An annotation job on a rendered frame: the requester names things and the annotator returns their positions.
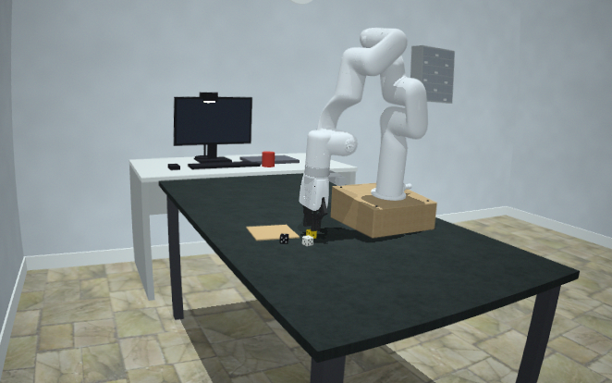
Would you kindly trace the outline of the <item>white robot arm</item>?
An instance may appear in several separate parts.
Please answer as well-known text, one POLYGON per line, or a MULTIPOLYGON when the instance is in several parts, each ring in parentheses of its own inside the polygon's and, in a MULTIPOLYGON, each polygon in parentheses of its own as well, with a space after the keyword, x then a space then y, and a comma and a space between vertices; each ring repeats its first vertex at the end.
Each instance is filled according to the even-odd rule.
POLYGON ((361 101, 366 76, 380 75, 385 101, 405 108, 390 106, 380 116, 377 191, 374 188, 371 194, 384 200, 403 200, 404 191, 411 189, 411 184, 403 183, 408 151, 405 137, 420 139, 427 131, 426 90, 419 80, 406 77, 402 54, 408 41, 403 31, 370 28, 361 32, 360 41, 363 48, 344 52, 335 94, 321 113, 317 130, 308 134, 304 174, 346 185, 345 177, 329 170, 331 155, 351 155, 358 143, 351 133, 336 129, 337 121, 343 111, 361 101))

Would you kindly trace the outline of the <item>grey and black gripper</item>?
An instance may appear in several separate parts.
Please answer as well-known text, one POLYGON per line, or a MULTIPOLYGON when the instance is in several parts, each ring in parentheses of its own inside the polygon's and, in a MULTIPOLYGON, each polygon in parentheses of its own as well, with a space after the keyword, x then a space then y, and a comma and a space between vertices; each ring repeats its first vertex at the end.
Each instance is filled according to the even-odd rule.
POLYGON ((303 214, 305 214, 303 219, 304 227, 312 226, 311 231, 321 229, 323 216, 327 215, 328 198, 328 177, 315 178, 303 174, 300 185, 300 203, 303 206, 303 214), (318 211, 319 213, 317 214, 318 211))

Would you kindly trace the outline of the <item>beige square mat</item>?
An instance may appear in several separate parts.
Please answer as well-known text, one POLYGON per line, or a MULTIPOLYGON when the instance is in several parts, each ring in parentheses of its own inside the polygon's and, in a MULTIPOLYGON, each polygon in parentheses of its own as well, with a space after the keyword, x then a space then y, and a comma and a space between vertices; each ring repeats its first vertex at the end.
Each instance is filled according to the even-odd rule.
POLYGON ((246 229, 257 241, 280 240, 281 233, 289 234, 290 239, 300 237, 287 225, 246 227, 246 229))

